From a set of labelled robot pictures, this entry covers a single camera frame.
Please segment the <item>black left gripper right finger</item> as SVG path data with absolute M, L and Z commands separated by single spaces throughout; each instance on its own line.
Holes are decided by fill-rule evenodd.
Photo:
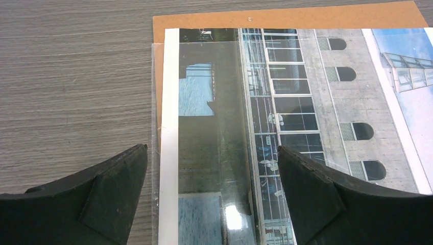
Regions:
M 298 244 L 432 244 L 432 196 L 360 180 L 286 146 L 278 167 Z

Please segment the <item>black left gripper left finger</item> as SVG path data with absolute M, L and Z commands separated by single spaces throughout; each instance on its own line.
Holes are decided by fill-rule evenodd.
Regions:
M 148 166 L 137 144 L 20 194 L 1 194 L 1 244 L 126 244 Z

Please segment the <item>building and sky photo print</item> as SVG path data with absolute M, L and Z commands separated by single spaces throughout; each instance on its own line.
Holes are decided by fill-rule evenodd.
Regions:
M 432 28 L 166 29 L 174 42 L 238 44 L 255 244 L 298 244 L 280 146 L 432 196 Z

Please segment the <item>brown fibreboard backing board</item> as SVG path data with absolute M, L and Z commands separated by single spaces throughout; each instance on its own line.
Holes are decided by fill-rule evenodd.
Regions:
M 153 17 L 153 121 L 152 134 L 160 140 L 165 29 L 170 28 L 426 28 L 429 24 L 414 1 L 377 4 L 265 9 Z

